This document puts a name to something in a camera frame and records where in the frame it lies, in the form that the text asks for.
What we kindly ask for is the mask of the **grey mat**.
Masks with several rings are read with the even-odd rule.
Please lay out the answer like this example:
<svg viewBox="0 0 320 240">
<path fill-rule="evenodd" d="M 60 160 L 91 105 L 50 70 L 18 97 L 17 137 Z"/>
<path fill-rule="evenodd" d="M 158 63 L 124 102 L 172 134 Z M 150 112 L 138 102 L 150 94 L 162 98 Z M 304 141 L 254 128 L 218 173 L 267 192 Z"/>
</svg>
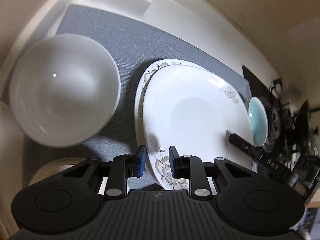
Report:
<svg viewBox="0 0 320 240">
<path fill-rule="evenodd" d="M 23 149 L 23 185 L 51 161 L 68 157 L 97 156 L 110 161 L 116 155 L 137 150 L 134 106 L 140 78 L 153 62 L 161 59 L 186 60 L 206 68 L 230 83 L 249 100 L 249 83 L 219 60 L 191 44 L 142 22 L 110 12 L 70 5 L 57 30 L 87 36 L 103 45 L 119 69 L 121 94 L 117 110 L 107 126 L 92 139 L 71 148 L 49 148 L 29 138 Z"/>
</svg>

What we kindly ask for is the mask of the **white floral square plate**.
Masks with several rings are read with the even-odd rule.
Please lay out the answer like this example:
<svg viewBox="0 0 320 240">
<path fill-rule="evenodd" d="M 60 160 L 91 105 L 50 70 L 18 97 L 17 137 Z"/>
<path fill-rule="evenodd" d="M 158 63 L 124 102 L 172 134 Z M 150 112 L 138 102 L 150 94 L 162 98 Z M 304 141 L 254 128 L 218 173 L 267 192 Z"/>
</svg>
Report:
<svg viewBox="0 0 320 240">
<path fill-rule="evenodd" d="M 230 84 L 209 71 L 182 65 L 157 70 L 145 90 L 142 120 L 151 169 L 166 190 L 188 188 L 187 179 L 172 175 L 171 146 L 204 162 L 224 157 L 252 168 L 252 159 L 228 140 L 235 133 L 253 142 L 245 103 Z"/>
</svg>

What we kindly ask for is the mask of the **black gas stove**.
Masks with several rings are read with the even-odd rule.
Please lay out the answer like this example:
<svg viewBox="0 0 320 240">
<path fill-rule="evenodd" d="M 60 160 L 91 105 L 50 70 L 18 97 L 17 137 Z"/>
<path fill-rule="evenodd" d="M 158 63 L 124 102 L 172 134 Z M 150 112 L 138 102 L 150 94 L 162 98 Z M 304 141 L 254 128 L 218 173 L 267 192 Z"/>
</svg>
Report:
<svg viewBox="0 0 320 240">
<path fill-rule="evenodd" d="M 253 98 L 258 98 L 266 112 L 267 138 L 262 146 L 251 145 L 232 133 L 229 142 L 251 157 L 259 171 L 297 191 L 309 204 L 319 187 L 318 129 L 311 127 L 311 110 L 305 101 L 299 111 L 292 114 L 287 104 L 281 103 L 278 90 L 281 79 L 266 87 L 246 66 L 242 67 Z"/>
</svg>

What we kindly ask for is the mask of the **light blue small bowl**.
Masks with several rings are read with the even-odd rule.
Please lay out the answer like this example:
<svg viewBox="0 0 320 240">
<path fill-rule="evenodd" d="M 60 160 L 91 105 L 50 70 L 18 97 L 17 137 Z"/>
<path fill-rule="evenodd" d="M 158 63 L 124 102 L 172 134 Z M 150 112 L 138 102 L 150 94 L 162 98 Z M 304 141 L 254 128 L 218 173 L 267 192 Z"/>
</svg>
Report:
<svg viewBox="0 0 320 240">
<path fill-rule="evenodd" d="M 255 146 L 263 146 L 268 136 L 268 119 L 263 103 L 255 96 L 249 101 L 248 119 Z"/>
</svg>

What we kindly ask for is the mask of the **wooden cutting board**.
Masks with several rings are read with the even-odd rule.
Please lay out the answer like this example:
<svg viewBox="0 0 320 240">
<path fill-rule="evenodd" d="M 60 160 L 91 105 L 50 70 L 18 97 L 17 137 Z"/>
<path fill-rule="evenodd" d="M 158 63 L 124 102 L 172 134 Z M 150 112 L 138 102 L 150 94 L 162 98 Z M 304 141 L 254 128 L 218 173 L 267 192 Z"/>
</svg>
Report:
<svg viewBox="0 0 320 240">
<path fill-rule="evenodd" d="M 29 186 L 33 185 L 39 181 L 42 181 L 50 176 L 53 176 L 61 171 L 64 171 L 82 161 L 85 161 L 85 158 L 62 158 L 49 162 L 48 164 L 41 167 L 29 181 Z"/>
</svg>

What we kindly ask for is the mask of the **large white bowl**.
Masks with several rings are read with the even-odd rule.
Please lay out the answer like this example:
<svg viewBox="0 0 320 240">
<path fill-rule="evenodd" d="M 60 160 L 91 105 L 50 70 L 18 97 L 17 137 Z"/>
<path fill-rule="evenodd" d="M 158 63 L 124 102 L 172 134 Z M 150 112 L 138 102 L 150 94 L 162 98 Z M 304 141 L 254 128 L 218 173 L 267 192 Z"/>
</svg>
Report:
<svg viewBox="0 0 320 240">
<path fill-rule="evenodd" d="M 120 91 L 118 67 L 105 47 L 89 37 L 59 34 L 21 56 L 9 98 L 26 136 L 62 148 L 97 135 L 112 119 Z"/>
</svg>

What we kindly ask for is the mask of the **white floral lower plate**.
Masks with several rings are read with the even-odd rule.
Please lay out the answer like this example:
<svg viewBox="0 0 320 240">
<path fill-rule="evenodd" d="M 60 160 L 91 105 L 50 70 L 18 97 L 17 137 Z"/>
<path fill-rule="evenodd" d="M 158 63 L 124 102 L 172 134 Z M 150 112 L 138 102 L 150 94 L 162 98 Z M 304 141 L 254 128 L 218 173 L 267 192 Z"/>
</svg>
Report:
<svg viewBox="0 0 320 240">
<path fill-rule="evenodd" d="M 179 60 L 179 59 L 158 60 L 153 62 L 146 68 L 146 70 L 144 71 L 138 83 L 136 96 L 135 96 L 134 117 L 135 117 L 135 133 L 136 133 L 137 146 L 145 144 L 144 129 L 143 129 L 143 100 L 144 100 L 144 95 L 145 95 L 148 83 L 151 80 L 152 76 L 155 74 L 155 72 L 157 72 L 158 70 L 164 67 L 171 66 L 171 65 L 191 66 L 191 67 L 196 67 L 204 70 L 204 68 L 199 66 L 198 64 L 185 61 L 185 60 Z"/>
</svg>

